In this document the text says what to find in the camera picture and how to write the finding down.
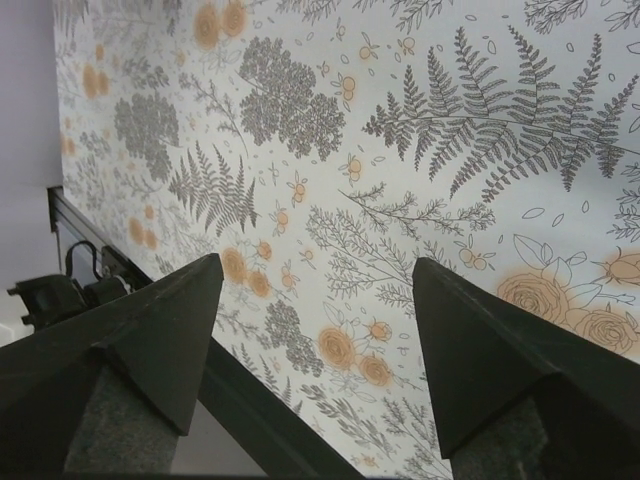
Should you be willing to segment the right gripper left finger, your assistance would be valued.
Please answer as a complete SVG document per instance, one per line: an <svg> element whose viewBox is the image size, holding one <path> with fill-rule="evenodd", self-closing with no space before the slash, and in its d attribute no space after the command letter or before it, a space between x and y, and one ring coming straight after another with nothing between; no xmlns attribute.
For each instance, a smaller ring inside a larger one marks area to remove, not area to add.
<svg viewBox="0 0 640 480"><path fill-rule="evenodd" d="M1 350L5 473L166 473L223 283L209 254Z"/></svg>

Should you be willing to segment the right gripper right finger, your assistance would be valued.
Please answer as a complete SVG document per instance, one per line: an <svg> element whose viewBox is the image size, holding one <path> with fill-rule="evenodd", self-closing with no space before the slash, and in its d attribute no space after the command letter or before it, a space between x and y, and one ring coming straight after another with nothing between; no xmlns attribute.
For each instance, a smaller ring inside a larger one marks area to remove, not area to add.
<svg viewBox="0 0 640 480"><path fill-rule="evenodd" d="M635 473L639 367L419 259L439 448L456 473Z"/></svg>

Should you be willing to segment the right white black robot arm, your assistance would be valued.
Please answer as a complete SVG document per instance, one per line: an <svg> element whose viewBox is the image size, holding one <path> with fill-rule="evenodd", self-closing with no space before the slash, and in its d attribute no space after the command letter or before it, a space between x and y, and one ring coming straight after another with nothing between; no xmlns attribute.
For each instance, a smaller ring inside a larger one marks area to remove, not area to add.
<svg viewBox="0 0 640 480"><path fill-rule="evenodd" d="M5 479L167 479L212 372L208 254L138 287L17 283L34 333L1 349ZM457 479L635 479L639 367L419 259L413 299L436 433Z"/></svg>

